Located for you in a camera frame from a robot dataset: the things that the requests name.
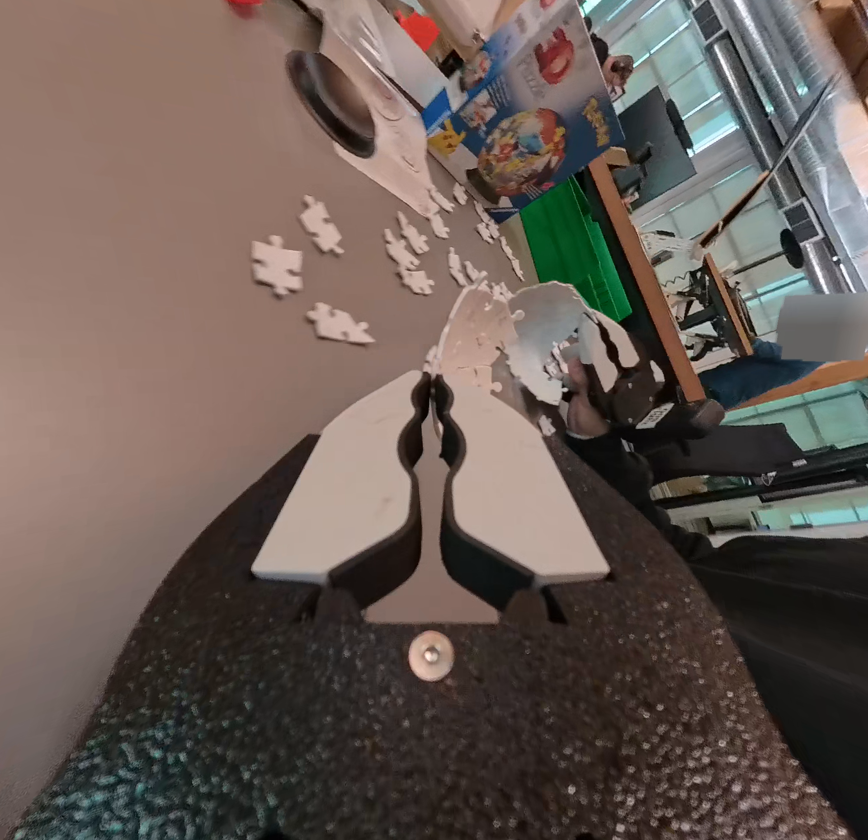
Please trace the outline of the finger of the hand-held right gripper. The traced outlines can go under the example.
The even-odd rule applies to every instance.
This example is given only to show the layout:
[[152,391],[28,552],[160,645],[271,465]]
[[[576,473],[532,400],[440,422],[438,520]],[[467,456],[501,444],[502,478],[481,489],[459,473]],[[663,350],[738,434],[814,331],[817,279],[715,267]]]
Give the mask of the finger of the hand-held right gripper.
[[599,314],[599,380],[616,381],[634,370],[640,355],[628,332],[617,322]]
[[594,370],[599,384],[612,384],[612,359],[596,312],[585,312],[582,316],[580,360]]

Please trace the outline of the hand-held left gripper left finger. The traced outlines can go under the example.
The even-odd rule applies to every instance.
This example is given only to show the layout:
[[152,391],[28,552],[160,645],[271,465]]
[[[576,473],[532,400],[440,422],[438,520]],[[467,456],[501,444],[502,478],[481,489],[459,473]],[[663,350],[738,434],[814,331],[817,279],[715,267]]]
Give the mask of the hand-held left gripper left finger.
[[313,445],[251,568],[263,581],[344,591],[360,609],[418,566],[415,466],[431,376],[408,371],[337,415]]

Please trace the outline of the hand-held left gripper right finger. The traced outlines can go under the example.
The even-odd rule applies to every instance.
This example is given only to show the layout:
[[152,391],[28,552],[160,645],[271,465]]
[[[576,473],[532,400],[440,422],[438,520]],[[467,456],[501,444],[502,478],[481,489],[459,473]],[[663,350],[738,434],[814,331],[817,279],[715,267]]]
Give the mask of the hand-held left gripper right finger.
[[496,611],[515,595],[598,582],[610,566],[542,434],[486,390],[439,375],[440,551],[450,578]]

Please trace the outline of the large white puzzle ball shell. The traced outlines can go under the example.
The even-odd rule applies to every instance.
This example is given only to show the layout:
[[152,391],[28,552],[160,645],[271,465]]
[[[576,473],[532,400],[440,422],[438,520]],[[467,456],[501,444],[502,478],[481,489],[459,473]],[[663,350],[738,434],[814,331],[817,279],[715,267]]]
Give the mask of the large white puzzle ball shell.
[[508,300],[515,340],[506,350],[512,376],[540,403],[561,401],[561,382],[548,374],[552,351],[600,315],[576,289],[561,282],[526,287]]

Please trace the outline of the small white puzzle ball section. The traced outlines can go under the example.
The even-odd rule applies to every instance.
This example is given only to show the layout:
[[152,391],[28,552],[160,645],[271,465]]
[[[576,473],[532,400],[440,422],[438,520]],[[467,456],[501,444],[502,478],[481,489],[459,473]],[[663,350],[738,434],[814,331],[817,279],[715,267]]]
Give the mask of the small white puzzle ball section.
[[517,339],[515,324],[524,318],[509,301],[489,287],[485,274],[462,290],[441,332],[439,342],[426,355],[423,370],[434,379],[442,376],[459,385],[498,394],[501,382],[492,367]]

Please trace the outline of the person's right forearm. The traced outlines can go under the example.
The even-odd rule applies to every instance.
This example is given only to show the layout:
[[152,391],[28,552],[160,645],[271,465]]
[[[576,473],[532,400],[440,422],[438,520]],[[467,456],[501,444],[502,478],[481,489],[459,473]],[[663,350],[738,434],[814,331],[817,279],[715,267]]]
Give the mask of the person's right forearm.
[[566,444],[633,505],[686,561],[697,561],[716,551],[705,535],[674,524],[667,511],[657,506],[650,496],[653,482],[647,462],[629,451],[616,434],[585,437],[567,430]]

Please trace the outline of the blue printed puzzle box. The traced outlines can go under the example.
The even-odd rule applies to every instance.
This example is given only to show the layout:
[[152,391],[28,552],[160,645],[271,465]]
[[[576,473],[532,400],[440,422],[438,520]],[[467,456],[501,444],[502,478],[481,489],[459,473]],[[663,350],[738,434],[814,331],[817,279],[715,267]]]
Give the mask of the blue printed puzzle box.
[[624,135],[578,0],[523,0],[422,111],[429,149],[508,216]]

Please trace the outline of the scattered white puzzle pieces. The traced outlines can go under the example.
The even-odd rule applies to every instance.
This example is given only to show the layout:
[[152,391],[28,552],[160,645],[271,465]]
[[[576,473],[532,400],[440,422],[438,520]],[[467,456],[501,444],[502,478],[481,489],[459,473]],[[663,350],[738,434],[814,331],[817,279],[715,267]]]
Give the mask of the scattered white puzzle pieces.
[[[521,261],[511,248],[508,239],[501,233],[494,218],[482,204],[472,200],[464,187],[455,183],[451,198],[447,198],[436,188],[429,189],[432,209],[424,214],[432,235],[438,239],[450,237],[450,228],[443,220],[443,214],[450,214],[456,206],[472,204],[478,221],[475,232],[490,246],[498,246],[515,278],[525,282]],[[344,254],[342,234],[333,221],[325,204],[311,195],[302,199],[303,210],[299,223],[311,239],[313,246],[323,255],[340,257]],[[402,287],[416,296],[432,295],[435,282],[421,268],[422,257],[430,251],[429,238],[409,220],[403,211],[396,213],[397,230],[384,229],[385,253],[395,266],[396,277]],[[254,240],[251,245],[252,279],[255,284],[267,287],[277,299],[303,289],[303,253],[288,249],[279,235],[270,235],[266,240]],[[478,270],[470,260],[463,260],[458,252],[447,251],[447,270],[457,286],[485,286],[486,273]],[[333,305],[317,301],[307,311],[306,318],[317,338],[367,347],[376,342],[366,322],[357,320],[352,314]]]

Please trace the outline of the black round ball stand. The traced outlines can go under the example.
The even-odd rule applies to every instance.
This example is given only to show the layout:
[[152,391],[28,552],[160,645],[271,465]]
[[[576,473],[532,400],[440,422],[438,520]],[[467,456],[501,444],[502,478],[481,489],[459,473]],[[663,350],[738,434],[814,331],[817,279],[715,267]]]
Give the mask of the black round ball stand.
[[373,115],[359,88],[321,52],[288,52],[285,68],[307,113],[339,147],[361,159],[376,152]]

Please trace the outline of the person's right hand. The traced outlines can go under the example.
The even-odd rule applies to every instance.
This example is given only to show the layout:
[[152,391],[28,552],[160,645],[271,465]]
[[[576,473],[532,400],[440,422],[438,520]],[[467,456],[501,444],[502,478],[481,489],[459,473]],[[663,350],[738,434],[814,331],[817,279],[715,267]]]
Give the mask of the person's right hand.
[[584,440],[605,436],[610,425],[590,401],[590,382],[580,358],[570,358],[567,373],[565,385],[571,395],[566,417],[568,432]]

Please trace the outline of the green plastic bin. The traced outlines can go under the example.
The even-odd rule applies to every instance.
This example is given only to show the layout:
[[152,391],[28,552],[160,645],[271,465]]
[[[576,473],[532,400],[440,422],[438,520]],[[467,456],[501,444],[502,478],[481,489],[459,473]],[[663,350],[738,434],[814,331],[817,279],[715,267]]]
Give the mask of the green plastic bin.
[[527,205],[520,218],[539,282],[573,286],[616,322],[632,314],[602,227],[575,176]]

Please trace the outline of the white instruction leaflet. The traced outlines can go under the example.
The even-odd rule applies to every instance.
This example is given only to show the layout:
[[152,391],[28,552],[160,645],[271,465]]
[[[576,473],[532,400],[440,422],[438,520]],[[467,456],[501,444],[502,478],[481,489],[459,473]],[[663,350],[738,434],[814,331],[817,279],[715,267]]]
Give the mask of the white instruction leaflet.
[[322,24],[320,52],[348,75],[374,125],[371,156],[353,154],[336,141],[334,152],[421,217],[437,213],[424,124],[381,70],[374,55],[373,28],[365,16],[337,6],[325,12]]

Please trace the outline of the person's dark trousers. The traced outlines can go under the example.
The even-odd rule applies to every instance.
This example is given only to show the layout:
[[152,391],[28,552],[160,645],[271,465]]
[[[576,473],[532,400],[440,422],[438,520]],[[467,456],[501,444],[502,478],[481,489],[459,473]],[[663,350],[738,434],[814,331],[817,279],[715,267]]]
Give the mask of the person's dark trousers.
[[808,776],[867,837],[866,538],[741,537],[689,566]]

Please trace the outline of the orange plastic item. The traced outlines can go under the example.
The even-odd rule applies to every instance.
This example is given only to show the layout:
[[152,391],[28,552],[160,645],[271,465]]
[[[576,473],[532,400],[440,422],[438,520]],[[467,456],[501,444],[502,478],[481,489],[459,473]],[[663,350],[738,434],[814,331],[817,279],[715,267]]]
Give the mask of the orange plastic item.
[[405,13],[395,9],[392,15],[404,32],[423,52],[428,53],[437,42],[440,30],[432,18],[416,10]]

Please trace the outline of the silver ventilation duct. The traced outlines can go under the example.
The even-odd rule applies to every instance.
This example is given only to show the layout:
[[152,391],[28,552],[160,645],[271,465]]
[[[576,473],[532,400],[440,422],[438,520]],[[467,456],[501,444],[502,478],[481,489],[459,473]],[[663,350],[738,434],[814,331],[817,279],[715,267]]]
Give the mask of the silver ventilation duct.
[[797,239],[813,290],[865,292],[867,117],[842,43],[866,79],[852,0],[684,0],[704,51]]

